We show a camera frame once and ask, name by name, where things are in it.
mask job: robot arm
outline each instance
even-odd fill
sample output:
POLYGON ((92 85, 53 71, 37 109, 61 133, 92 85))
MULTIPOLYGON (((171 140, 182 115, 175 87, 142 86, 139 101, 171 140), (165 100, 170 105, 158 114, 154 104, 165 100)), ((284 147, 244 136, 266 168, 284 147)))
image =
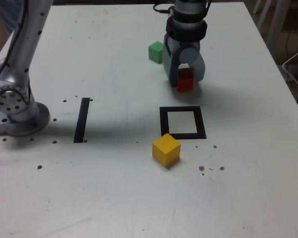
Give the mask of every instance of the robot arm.
POLYGON ((207 15, 212 0, 175 0, 167 20, 163 45, 163 67, 171 87, 178 85, 177 70, 187 63, 199 82, 204 77, 205 64, 200 54, 200 40, 205 37, 207 15))
POLYGON ((53 0, 25 0, 6 58, 0 60, 0 135, 25 136, 49 121, 34 100, 29 68, 53 0))
MULTIPOLYGON (((194 69, 196 81, 204 76, 200 40, 206 33, 203 18, 212 0, 206 1, 175 0, 167 20, 163 66, 172 87, 178 84, 181 63, 194 69)), ((0 135, 30 135, 49 122, 47 107, 34 100, 29 68, 52 3, 53 0, 24 0, 7 56, 0 60, 0 135)))

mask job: yellow cube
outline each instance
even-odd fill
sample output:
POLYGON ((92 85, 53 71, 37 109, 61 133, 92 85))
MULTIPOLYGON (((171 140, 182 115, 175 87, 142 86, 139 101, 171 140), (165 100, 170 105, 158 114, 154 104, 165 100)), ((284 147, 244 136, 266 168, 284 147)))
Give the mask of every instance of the yellow cube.
POLYGON ((152 156, 167 167, 180 158, 181 144, 171 135, 165 134, 152 144, 152 156))

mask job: wooden block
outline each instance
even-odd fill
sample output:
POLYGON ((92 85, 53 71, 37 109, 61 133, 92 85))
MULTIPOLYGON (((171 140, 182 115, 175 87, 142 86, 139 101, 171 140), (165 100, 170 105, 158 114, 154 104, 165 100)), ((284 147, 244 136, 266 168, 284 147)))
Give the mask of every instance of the wooden block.
POLYGON ((149 46, 149 59, 156 62, 162 63, 162 52, 163 43, 157 41, 149 46))
POLYGON ((192 68, 178 69, 178 92, 188 92, 193 89, 194 74, 192 68))
POLYGON ((171 135, 165 134, 152 144, 152 156, 167 167, 180 158, 181 144, 171 135))

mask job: red cube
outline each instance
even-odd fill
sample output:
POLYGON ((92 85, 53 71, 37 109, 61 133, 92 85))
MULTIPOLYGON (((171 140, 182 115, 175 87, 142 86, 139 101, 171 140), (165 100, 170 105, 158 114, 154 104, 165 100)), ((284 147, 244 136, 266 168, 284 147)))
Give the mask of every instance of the red cube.
POLYGON ((193 89, 194 74, 192 68, 178 69, 178 92, 188 92, 193 89))

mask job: cable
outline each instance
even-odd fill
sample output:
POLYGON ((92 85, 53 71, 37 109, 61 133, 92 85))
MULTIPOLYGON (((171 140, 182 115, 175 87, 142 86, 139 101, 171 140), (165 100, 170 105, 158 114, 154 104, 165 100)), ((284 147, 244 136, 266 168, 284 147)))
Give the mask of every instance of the cable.
POLYGON ((290 76, 290 78, 298 85, 298 81, 295 79, 295 77, 291 74, 291 73, 289 73, 288 72, 288 70, 285 68, 285 65, 288 63, 288 62, 290 62, 294 57, 296 57, 298 55, 298 53, 297 54, 295 54, 293 57, 291 57, 289 60, 287 60, 285 63, 283 63, 283 65, 282 65, 282 68, 283 68, 283 70, 287 73, 287 75, 289 75, 290 76))
POLYGON ((23 25, 24 25, 24 21, 25 21, 25 16, 26 16, 27 10, 28 10, 28 0, 24 0, 24 2, 23 2, 23 13, 22 13, 21 24, 19 26, 18 32, 15 35, 14 41, 12 42, 12 44, 9 47, 8 53, 6 54, 6 57, 5 57, 5 60, 4 60, 3 64, 1 65, 0 74, 2 73, 2 71, 3 71, 4 67, 6 66, 6 64, 8 63, 8 60, 10 58, 10 55, 11 55, 11 53, 13 51, 14 46, 15 46, 15 43, 16 43, 17 39, 19 38, 20 32, 21 32, 21 30, 23 28, 23 25))
POLYGON ((165 9, 162 9, 162 10, 156 9, 156 7, 157 7, 158 5, 161 5, 161 4, 174 4, 174 2, 173 2, 173 1, 164 1, 164 2, 156 3, 155 5, 153 5, 153 9, 154 9, 156 12, 169 14, 169 13, 170 13, 170 9, 168 9, 168 10, 165 10, 165 9))

